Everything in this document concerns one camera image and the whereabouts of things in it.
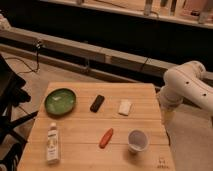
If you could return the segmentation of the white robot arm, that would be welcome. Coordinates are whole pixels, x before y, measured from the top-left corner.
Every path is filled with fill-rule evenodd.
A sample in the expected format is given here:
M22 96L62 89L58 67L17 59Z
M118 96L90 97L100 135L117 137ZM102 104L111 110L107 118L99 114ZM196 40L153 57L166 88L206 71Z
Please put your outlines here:
M182 104L184 98L213 116L213 87L202 81L205 72L201 62L189 61L164 73L164 86L157 93L164 125L172 120L173 110Z

